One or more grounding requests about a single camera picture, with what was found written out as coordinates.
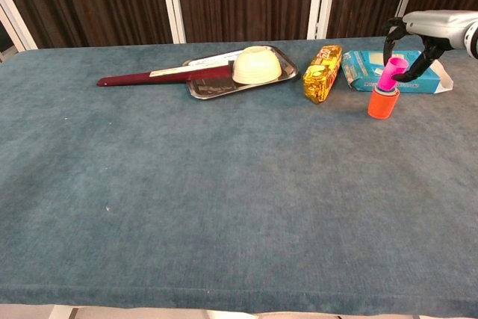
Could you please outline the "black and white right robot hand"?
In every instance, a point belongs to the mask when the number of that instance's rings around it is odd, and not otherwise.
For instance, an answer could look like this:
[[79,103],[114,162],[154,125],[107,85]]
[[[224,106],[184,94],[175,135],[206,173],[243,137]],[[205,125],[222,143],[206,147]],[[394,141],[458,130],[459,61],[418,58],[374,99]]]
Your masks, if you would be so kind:
[[413,11],[385,22],[388,31],[383,47],[383,61],[392,56],[395,43],[406,35],[421,38],[424,50],[403,74],[393,75],[397,82],[407,83],[423,73],[445,52],[464,49],[477,58],[477,12],[472,10]]

